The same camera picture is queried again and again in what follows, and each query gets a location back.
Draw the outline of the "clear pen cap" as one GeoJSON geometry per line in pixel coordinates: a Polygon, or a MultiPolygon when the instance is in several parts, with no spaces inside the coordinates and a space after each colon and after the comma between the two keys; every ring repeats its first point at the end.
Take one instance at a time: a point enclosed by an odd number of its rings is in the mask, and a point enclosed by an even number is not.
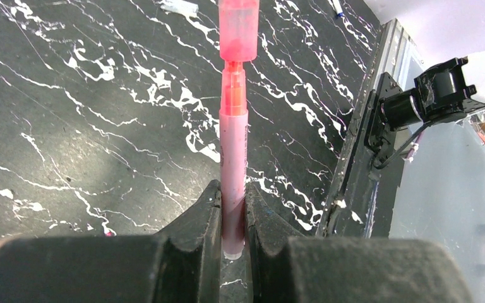
{"type": "Polygon", "coordinates": [[[195,3],[184,0],[162,0],[160,2],[162,10],[183,15],[189,18],[196,18],[199,6],[195,3]]]}

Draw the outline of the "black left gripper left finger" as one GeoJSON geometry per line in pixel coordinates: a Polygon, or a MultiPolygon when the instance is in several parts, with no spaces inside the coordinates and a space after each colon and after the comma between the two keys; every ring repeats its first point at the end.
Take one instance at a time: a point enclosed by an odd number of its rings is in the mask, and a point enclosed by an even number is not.
{"type": "Polygon", "coordinates": [[[0,302],[217,302],[220,183],[155,234],[20,238],[0,247],[0,302]]]}

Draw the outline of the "pink translucent pen cap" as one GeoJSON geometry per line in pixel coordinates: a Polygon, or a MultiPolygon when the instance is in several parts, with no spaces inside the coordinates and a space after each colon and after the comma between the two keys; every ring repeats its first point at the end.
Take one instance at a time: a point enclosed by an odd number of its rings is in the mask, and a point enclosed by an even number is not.
{"type": "Polygon", "coordinates": [[[249,62],[257,57],[259,0],[219,1],[220,57],[249,62]]]}

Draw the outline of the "light pink pen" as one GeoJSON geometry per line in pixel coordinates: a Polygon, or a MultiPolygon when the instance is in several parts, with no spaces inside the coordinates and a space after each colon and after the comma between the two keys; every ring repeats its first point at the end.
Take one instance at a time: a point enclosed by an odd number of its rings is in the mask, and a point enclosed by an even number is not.
{"type": "Polygon", "coordinates": [[[226,61],[222,71],[220,122],[220,182],[222,249],[237,260],[244,249],[248,108],[246,73],[242,62],[226,61]]]}

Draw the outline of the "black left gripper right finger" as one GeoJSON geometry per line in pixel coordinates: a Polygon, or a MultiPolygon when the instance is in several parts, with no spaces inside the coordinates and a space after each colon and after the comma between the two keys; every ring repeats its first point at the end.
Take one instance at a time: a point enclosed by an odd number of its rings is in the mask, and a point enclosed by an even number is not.
{"type": "Polygon", "coordinates": [[[416,239],[308,237],[249,185],[245,197],[253,302],[472,302],[439,245],[416,239]]]}

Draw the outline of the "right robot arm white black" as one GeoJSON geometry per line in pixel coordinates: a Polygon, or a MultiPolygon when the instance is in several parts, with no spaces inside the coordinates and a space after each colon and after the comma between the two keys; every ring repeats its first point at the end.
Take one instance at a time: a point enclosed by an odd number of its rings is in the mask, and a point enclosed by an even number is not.
{"type": "Polygon", "coordinates": [[[414,79],[413,88],[392,86],[384,73],[369,95],[365,139],[372,165],[383,169],[427,128],[466,118],[485,109],[485,51],[434,65],[414,79]]]}

